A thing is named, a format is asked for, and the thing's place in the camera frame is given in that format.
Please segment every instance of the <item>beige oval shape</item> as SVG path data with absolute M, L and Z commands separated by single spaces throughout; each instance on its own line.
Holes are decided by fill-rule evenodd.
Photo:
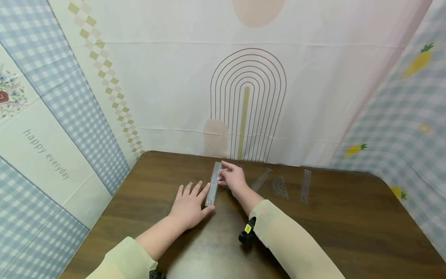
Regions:
M 284 3 L 285 0 L 232 0 L 232 7 L 244 25 L 262 27 L 279 15 Z
M 211 119 L 204 125 L 204 155 L 208 157 L 227 157 L 228 129 L 224 122 Z

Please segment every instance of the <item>brown table surface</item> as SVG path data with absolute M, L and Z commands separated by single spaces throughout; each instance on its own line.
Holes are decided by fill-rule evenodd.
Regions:
M 136 237 L 169 213 L 180 184 L 207 182 L 217 159 L 151 151 L 138 160 L 62 279 L 90 274 L 126 236 Z M 298 201 L 303 167 L 243 164 L 248 184 L 272 169 L 258 191 L 302 225 L 349 278 L 446 278 L 446 264 L 388 186 L 368 175 L 311 169 L 308 204 Z M 282 175 L 290 199 L 276 197 L 271 179 Z M 184 233 L 161 257 L 167 279 L 289 278 L 260 241 L 244 249 L 237 237 L 247 216 L 219 187 L 213 216 Z

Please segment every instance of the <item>blue gingham fabric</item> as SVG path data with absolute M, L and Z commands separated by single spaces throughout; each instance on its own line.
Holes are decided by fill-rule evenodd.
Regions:
M 382 178 L 446 260 L 445 15 L 446 2 L 432 2 L 329 167 Z M 430 57 L 420 58 L 430 44 L 430 54 L 423 54 Z
M 0 157 L 0 278 L 58 278 L 88 232 Z
M 2 1 L 0 42 L 113 195 L 130 168 L 47 1 Z

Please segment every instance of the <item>sleeve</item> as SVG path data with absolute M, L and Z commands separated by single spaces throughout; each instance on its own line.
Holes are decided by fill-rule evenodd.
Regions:
M 256 205 L 252 217 L 257 237 L 292 279 L 345 279 L 311 235 L 269 200 Z
M 105 254 L 87 279 L 147 279 L 157 264 L 133 238 L 126 237 Z

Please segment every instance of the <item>black clip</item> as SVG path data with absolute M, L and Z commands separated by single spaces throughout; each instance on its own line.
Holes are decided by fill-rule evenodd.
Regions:
M 166 275 L 162 272 L 158 272 L 156 270 L 151 270 L 149 272 L 149 279 L 165 279 Z
M 255 235 L 254 233 L 255 224 L 256 224 L 256 218 L 253 217 L 246 224 L 245 230 L 239 234 L 239 241 L 243 245 L 250 246 L 252 244 L 252 238 Z

